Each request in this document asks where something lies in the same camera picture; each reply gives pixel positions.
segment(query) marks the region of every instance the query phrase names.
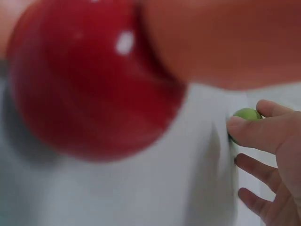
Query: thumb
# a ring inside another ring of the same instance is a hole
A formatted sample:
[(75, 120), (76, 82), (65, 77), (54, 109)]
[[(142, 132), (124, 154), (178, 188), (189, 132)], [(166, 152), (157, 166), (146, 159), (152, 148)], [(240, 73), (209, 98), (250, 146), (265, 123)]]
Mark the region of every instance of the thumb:
[(291, 136), (298, 134), (301, 138), (301, 113), (293, 112), (259, 121), (233, 116), (227, 122), (227, 128), (241, 146), (277, 154)]

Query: red ball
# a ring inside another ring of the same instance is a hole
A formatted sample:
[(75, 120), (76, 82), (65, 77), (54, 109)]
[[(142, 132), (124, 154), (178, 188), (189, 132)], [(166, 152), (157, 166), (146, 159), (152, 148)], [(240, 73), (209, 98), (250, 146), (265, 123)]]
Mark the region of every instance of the red ball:
[(25, 123), (62, 153), (94, 161), (158, 140), (186, 85), (158, 63), (136, 0), (42, 0), (8, 52), (12, 97)]

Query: small green ball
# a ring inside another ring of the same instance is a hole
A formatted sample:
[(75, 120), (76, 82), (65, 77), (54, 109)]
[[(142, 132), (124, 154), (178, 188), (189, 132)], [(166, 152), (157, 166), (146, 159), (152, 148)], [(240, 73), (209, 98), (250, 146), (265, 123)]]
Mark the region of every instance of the small green ball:
[[(259, 112), (253, 108), (240, 109), (237, 112), (235, 112), (233, 115), (241, 117), (241, 118), (243, 118), (245, 120), (249, 120), (249, 121), (258, 121), (258, 120), (262, 119), (262, 115), (259, 114)], [(234, 143), (236, 143), (238, 145), (238, 143), (236, 142), (235, 139), (233, 139), (231, 136), (230, 136), (230, 138), (234, 141)]]

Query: white spot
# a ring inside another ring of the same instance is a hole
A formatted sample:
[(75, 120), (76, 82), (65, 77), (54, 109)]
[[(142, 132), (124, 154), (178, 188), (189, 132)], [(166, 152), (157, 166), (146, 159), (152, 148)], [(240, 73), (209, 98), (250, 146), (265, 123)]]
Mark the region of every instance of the white spot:
[(116, 50), (120, 55), (127, 55), (131, 52), (135, 42), (134, 34), (130, 31), (123, 32), (118, 38)]

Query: white surface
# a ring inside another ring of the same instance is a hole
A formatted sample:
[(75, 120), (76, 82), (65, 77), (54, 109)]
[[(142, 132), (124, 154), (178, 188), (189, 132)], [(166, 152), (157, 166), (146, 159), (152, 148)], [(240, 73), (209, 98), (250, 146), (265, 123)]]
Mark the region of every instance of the white surface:
[[(247, 105), (244, 94), (192, 87), (165, 137), (113, 164), (44, 150), (17, 118), (7, 93), (1, 105), (1, 225), (260, 225), (237, 200), (225, 125), (227, 115)], [(241, 171), (238, 183), (259, 192), (259, 182)]]

